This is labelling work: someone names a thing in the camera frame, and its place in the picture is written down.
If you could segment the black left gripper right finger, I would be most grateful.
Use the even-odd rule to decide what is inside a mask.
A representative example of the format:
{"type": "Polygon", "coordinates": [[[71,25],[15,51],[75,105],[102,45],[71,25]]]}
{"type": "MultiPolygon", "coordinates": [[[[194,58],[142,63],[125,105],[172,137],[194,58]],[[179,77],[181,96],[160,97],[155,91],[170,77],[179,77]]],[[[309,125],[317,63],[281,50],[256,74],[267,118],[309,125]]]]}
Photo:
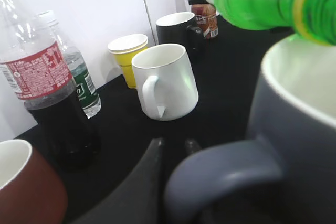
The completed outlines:
{"type": "Polygon", "coordinates": [[[201,150],[201,146],[199,143],[194,139],[187,139],[185,141],[185,150],[187,153],[187,156],[193,155],[201,150]]]}

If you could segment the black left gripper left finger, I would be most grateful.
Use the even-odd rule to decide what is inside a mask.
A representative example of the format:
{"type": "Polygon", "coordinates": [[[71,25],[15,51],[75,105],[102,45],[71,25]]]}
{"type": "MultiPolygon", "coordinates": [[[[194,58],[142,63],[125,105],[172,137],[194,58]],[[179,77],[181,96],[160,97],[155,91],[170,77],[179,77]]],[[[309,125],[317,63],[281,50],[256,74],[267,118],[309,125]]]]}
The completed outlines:
{"type": "Polygon", "coordinates": [[[165,141],[150,141],[132,171],[117,183],[124,161],[100,160],[68,176],[69,223],[159,223],[165,141]]]}

